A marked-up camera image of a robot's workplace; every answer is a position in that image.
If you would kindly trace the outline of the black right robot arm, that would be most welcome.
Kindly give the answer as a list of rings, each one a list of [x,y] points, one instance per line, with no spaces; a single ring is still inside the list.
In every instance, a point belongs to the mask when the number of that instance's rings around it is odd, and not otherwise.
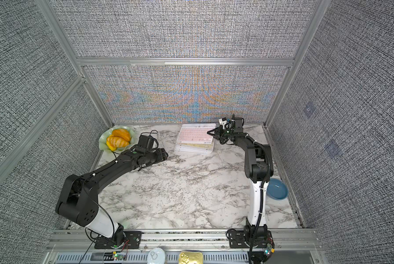
[[[220,144],[229,141],[244,151],[244,172],[251,182],[250,210],[243,229],[245,243],[253,248],[268,241],[269,233],[266,223],[266,193],[274,166],[270,145],[264,145],[253,139],[242,128],[225,130],[218,126],[207,132]]]

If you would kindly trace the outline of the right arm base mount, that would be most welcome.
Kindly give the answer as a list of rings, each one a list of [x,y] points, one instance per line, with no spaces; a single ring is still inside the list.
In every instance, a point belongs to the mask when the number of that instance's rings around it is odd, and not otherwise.
[[[232,249],[248,249],[250,264],[265,264],[275,252],[272,233],[262,228],[254,234],[247,227],[244,229],[228,229],[226,238]]]

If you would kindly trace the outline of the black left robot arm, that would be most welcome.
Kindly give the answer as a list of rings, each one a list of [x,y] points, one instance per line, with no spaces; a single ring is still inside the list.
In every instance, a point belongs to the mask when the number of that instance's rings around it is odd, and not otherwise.
[[[167,160],[163,148],[152,151],[127,150],[108,164],[82,176],[72,174],[63,184],[56,213],[79,226],[110,239],[119,229],[110,214],[99,205],[98,195],[109,184],[140,167]]]

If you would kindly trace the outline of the green keyboard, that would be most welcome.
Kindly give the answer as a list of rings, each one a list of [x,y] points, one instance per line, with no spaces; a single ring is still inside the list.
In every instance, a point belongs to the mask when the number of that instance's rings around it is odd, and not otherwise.
[[[187,147],[175,147],[175,151],[177,152],[189,152],[195,154],[211,154],[213,149],[205,149],[205,148],[187,148]]]

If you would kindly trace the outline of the pink keyboard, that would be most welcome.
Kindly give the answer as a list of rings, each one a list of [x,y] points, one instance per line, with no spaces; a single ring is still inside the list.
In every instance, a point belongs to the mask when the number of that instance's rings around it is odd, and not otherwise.
[[[181,126],[177,143],[180,144],[211,144],[213,137],[208,134],[216,128],[215,123],[183,124]]]

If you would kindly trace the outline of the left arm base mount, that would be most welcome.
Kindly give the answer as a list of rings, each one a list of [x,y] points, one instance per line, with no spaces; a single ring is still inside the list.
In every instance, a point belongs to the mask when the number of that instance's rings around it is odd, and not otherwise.
[[[141,231],[116,232],[112,238],[98,236],[95,239],[95,249],[138,249],[143,233]]]

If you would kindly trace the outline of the yellow keyboard mid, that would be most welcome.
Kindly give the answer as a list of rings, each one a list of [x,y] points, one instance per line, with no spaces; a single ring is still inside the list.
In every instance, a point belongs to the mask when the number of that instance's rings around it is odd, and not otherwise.
[[[176,146],[178,147],[187,147],[187,148],[200,148],[200,149],[214,149],[214,142],[212,142],[211,144],[176,144]]]

